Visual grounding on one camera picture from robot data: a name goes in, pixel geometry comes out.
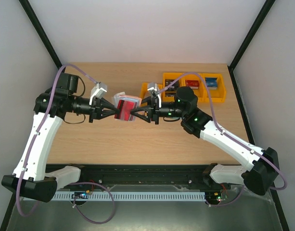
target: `wooden tabletop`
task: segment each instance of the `wooden tabletop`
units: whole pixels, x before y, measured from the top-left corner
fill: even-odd
[[[226,64],[140,64],[74,63],[97,81],[108,86],[105,98],[121,91],[139,96],[142,82],[162,82],[163,72],[221,73],[227,90],[225,103],[215,103],[217,121],[233,134],[247,141],[247,136]],[[94,86],[86,77],[69,67],[67,73],[80,75],[86,84],[84,97]],[[78,93],[82,91],[79,83]],[[209,103],[198,103],[210,113]],[[67,114],[66,121],[78,122],[82,115]],[[236,164],[237,161],[218,147],[186,133],[180,122],[159,125],[139,119],[134,122],[88,119],[83,124],[62,123],[52,144],[49,164]]]

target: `black metal frame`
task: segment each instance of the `black metal frame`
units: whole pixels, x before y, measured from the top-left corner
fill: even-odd
[[[32,7],[31,7],[29,1],[28,0],[19,0],[19,1],[21,3],[22,7],[24,8],[27,16],[31,20],[31,23],[33,24],[34,28],[36,29],[39,37],[41,38],[42,42],[44,43],[46,49],[48,50],[52,60],[55,63],[55,65],[57,66],[57,68],[60,68],[62,66],[62,63],[59,60],[53,46],[51,45],[51,43],[50,43],[44,29],[42,28],[42,26],[41,26],[41,24],[40,24],[40,22],[39,22],[39,20],[38,20],[38,18],[36,16],[35,12],[33,11]],[[259,27],[261,26],[262,22],[264,21],[265,17],[267,16],[269,10],[273,6],[274,2],[275,2],[275,0],[266,0],[265,1],[262,9],[260,10],[258,16],[256,17],[254,23],[252,24],[248,34],[246,35],[246,37],[245,37],[244,41],[242,42],[239,50],[237,51],[232,63],[230,64],[230,66],[228,66],[228,70],[229,70],[229,73],[230,73],[230,76],[231,76],[231,80],[232,80],[232,84],[233,84],[233,87],[234,87],[237,102],[238,102],[238,105],[239,105],[239,109],[241,111],[241,115],[242,115],[242,118],[243,118],[243,121],[244,121],[245,130],[246,130],[249,142],[252,143],[252,144],[255,143],[254,138],[253,138],[253,135],[252,135],[252,132],[251,132],[251,129],[250,129],[249,121],[248,121],[248,118],[247,118],[247,115],[246,115],[246,112],[245,112],[245,109],[244,109],[244,105],[243,105],[243,102],[242,102],[242,99],[241,99],[241,95],[239,93],[239,89],[238,89],[238,86],[237,86],[236,79],[235,79],[233,71],[234,71],[235,67],[237,66],[238,62],[240,61],[242,55],[246,51],[247,47],[249,46],[250,42],[252,41],[254,35],[256,34]],[[61,168],[61,167],[62,166],[60,166],[60,165],[47,165],[48,170]],[[178,173],[182,173],[184,178],[185,178],[185,171],[188,171],[188,173],[191,173],[191,171],[193,171],[194,169],[206,168],[206,166],[204,166],[204,165],[202,165],[202,166],[190,166],[190,165],[187,165],[187,166],[138,166],[138,165],[136,165],[136,166],[123,166],[123,165],[119,165],[119,166],[111,166],[111,167],[115,167],[116,169],[133,168],[135,170],[135,171],[133,171],[134,174],[136,172],[139,173],[140,171],[145,171],[146,169],[153,169],[153,170],[161,169],[159,171],[159,173],[161,173],[162,170],[167,169],[167,171],[172,171],[172,173],[174,172],[175,175],[176,174],[178,175]],[[92,170],[92,168],[93,168],[93,169],[96,169],[98,171],[99,168],[108,169],[108,166],[96,165],[96,166],[89,166],[88,168],[90,170]],[[284,231],[288,231],[289,227],[288,227],[284,212],[282,210],[282,206],[281,206],[278,194],[277,194],[276,191],[271,190],[271,195],[272,195],[273,201],[275,202],[275,205],[276,205],[276,209],[277,209],[277,212],[278,212],[278,216],[279,216],[279,219],[280,219],[280,222],[281,222],[282,229]],[[9,205],[8,205],[8,208],[7,208],[7,211],[6,211],[6,214],[5,214],[5,217],[4,217],[4,220],[2,222],[0,231],[5,231],[7,229],[7,226],[8,226],[11,214],[12,214],[12,210],[13,210],[13,207],[14,207],[14,204],[15,204],[15,196],[12,195],[12,197],[10,199],[10,202],[9,202]]]

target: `gray wall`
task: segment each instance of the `gray wall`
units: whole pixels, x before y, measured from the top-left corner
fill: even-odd
[[[19,162],[35,98],[52,84],[55,72],[19,1],[0,0],[0,182]],[[10,196],[0,183],[0,225]]]
[[[279,197],[295,231],[295,0],[276,1],[235,75],[256,143],[278,151],[289,183]]]
[[[230,63],[264,1],[30,2],[64,63]]]

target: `black corner post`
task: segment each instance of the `black corner post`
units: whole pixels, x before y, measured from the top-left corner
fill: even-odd
[[[41,41],[43,42],[43,44],[45,45],[47,51],[49,52],[52,60],[54,61],[56,67],[59,69],[62,66],[62,63],[59,59],[59,57],[57,56],[53,46],[50,43],[50,40],[48,39],[46,32],[44,31],[44,29],[42,28],[31,4],[29,3],[28,0],[19,0],[19,2],[21,3],[24,11],[26,12],[28,18],[30,19],[31,23],[33,24],[35,30],[37,31]]]
[[[262,9],[258,13],[257,18],[253,22],[247,36],[244,38],[243,43],[241,44],[241,46],[240,46],[239,50],[237,51],[232,63],[229,66],[229,71],[230,72],[234,71],[235,67],[237,66],[238,62],[242,58],[245,50],[249,46],[249,44],[252,41],[254,35],[256,34],[257,30],[261,26],[262,22],[264,21],[266,15],[268,14],[269,10],[271,9],[271,7],[273,6],[275,1],[276,0],[266,0],[265,1]]]

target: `white perforated rail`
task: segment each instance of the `white perforated rail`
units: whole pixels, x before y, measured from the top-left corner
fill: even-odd
[[[205,201],[204,192],[111,192],[115,201]],[[73,192],[56,192],[52,201],[69,201]],[[78,201],[111,201],[107,192],[94,192]]]

